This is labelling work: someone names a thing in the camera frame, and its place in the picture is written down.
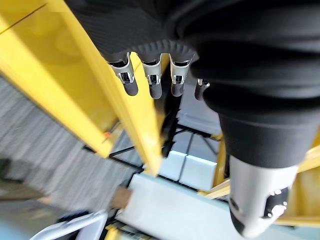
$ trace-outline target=robotic hand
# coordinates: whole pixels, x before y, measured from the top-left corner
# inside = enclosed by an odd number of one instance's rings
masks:
[[[174,96],[190,66],[196,98],[219,114],[231,156],[230,214],[241,235],[256,237],[283,214],[320,122],[319,1],[66,3],[129,95],[138,92],[129,52],[140,57],[155,99],[162,53],[171,56]]]

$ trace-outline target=yellow metal frame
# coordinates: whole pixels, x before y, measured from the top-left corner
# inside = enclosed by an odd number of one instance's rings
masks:
[[[119,230],[115,226],[109,225],[106,229],[108,232],[106,233],[104,240],[118,240],[120,238],[121,235]]]
[[[163,116],[136,54],[130,58],[139,93],[128,96],[63,0],[5,1],[0,24],[0,71],[9,81],[102,157],[121,131],[111,138],[104,132],[119,119],[147,172],[157,175]]]

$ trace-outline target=black metal rod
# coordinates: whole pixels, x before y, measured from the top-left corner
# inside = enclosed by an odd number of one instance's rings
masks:
[[[179,182],[179,181],[172,180],[171,178],[168,178],[168,177],[166,177],[166,176],[158,175],[158,177],[161,178],[161,179],[167,180],[167,181],[169,181],[169,182],[171,182],[171,183],[174,183],[174,184],[177,184],[177,185],[179,185],[179,186],[182,186],[182,187],[185,187],[185,188],[187,188],[187,189],[190,189],[190,190],[192,190],[192,191],[198,192],[198,189],[196,189],[196,188],[194,188],[194,187],[192,187],[192,186],[183,184],[183,183],[181,183],[181,182]]]
[[[116,156],[116,155],[118,155],[118,154],[123,154],[123,153],[128,152],[128,151],[130,151],[130,150],[132,150],[132,149],[135,149],[135,146],[127,147],[127,148],[125,148],[125,149],[112,152],[112,153],[109,154],[109,157],[114,157],[114,156]]]
[[[194,129],[192,127],[188,127],[188,126],[184,126],[184,125],[181,125],[181,124],[177,124],[176,128],[177,129],[186,130],[186,131],[191,132],[193,134],[201,135],[202,137],[207,138],[207,139],[211,138],[211,134],[210,133]]]
[[[174,133],[174,135],[182,134],[182,133],[184,133],[184,132],[186,132],[186,131],[187,131],[186,129],[182,129],[182,130],[176,131],[176,132]]]
[[[187,156],[188,156],[188,154],[189,154],[189,151],[190,151],[190,147],[191,147],[191,143],[192,143],[192,139],[193,139],[193,138],[194,138],[194,135],[191,134],[191,137],[190,137],[188,146],[187,146],[187,148],[186,148],[186,155],[184,156],[184,159],[183,159],[183,163],[182,163],[181,171],[180,171],[180,174],[179,174],[178,182],[180,181],[181,176],[182,176],[182,174],[184,173],[184,169],[185,169],[185,165],[186,165],[186,161],[187,161]]]
[[[121,159],[119,159],[119,158],[117,158],[115,156],[110,156],[109,155],[109,159],[111,159],[111,160],[113,160],[113,161],[115,161],[115,162],[117,162],[119,164],[123,164],[123,165],[125,165],[127,167],[136,169],[136,170],[139,171],[139,173],[142,173],[144,171],[144,169],[141,166],[134,165],[134,164],[132,164],[130,162],[127,162],[127,161],[123,161],[123,160],[121,160]]]
[[[207,146],[211,149],[211,151],[213,152],[213,154],[214,154],[214,155],[217,155],[217,154],[218,154],[217,150],[215,150],[214,147],[211,146],[211,144],[209,143],[208,139],[206,139],[206,138],[204,138],[204,137],[203,137],[202,139],[203,139],[203,141],[207,144]]]

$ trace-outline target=floor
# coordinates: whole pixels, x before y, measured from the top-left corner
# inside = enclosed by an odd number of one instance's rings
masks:
[[[113,151],[132,146],[123,133]],[[84,143],[0,76],[0,159],[6,177],[22,180],[67,210],[108,209],[133,170],[83,149]],[[141,164],[135,150],[118,156]]]

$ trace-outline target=yellow beam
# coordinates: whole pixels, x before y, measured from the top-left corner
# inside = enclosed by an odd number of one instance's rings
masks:
[[[108,232],[106,233],[105,239],[104,240],[117,240],[119,239],[119,230],[113,226],[113,225],[109,225],[106,227],[106,229],[108,230]]]
[[[320,145],[311,148],[305,156],[305,160],[300,164],[298,172],[304,172],[320,166]]]
[[[0,34],[14,26],[17,22],[32,14],[44,4],[42,0],[30,0],[23,4],[22,0],[5,0],[0,4]]]
[[[285,216],[280,217],[275,224],[285,226],[301,226],[320,228],[320,216]]]
[[[220,139],[219,152],[217,156],[217,165],[215,168],[213,187],[218,186],[225,180],[225,168],[226,168],[226,144],[223,136]]]
[[[120,80],[100,55],[65,2],[48,0],[47,6],[52,12],[60,12],[142,161],[150,174],[156,176],[162,161],[160,136],[162,123],[158,122],[154,100],[150,97],[148,81],[138,56],[131,54],[130,58],[135,69],[139,92],[136,96],[128,96]]]
[[[209,199],[216,199],[228,195],[230,193],[230,179],[227,179],[223,183],[213,187],[210,191],[200,190],[198,193]]]
[[[14,0],[4,5],[0,23],[10,27],[0,34],[2,74],[99,155],[107,157],[119,132],[110,139],[104,132],[117,116],[70,26],[58,10],[50,11],[45,1]],[[16,6],[33,6],[34,10],[12,24],[16,19],[6,11]]]

